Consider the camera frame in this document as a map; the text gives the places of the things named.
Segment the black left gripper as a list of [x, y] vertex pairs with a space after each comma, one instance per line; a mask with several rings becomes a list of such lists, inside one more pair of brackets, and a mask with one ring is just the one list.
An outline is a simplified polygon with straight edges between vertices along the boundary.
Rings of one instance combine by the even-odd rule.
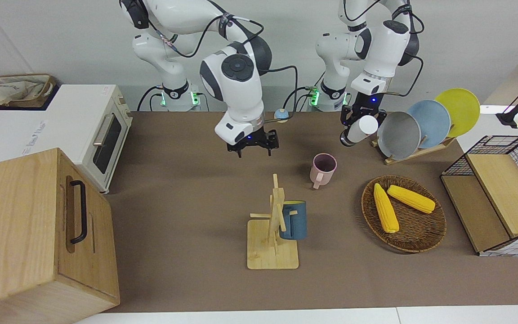
[[385, 110], [380, 110], [381, 102], [382, 94], [367, 95], [358, 92], [352, 107], [341, 109], [340, 121], [344, 129], [347, 130], [354, 123], [355, 117], [370, 115], [374, 119], [374, 130], [378, 131], [387, 116]]

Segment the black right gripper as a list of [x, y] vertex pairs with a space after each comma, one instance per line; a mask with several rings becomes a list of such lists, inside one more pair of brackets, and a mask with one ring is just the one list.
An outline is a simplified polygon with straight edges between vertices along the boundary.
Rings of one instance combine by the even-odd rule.
[[235, 151], [239, 158], [242, 158], [242, 150], [247, 146], [261, 146], [268, 152], [268, 156], [272, 156], [272, 149], [279, 148], [279, 138], [275, 130], [265, 132], [257, 130], [249, 135], [242, 137], [235, 145], [227, 144], [228, 151]]

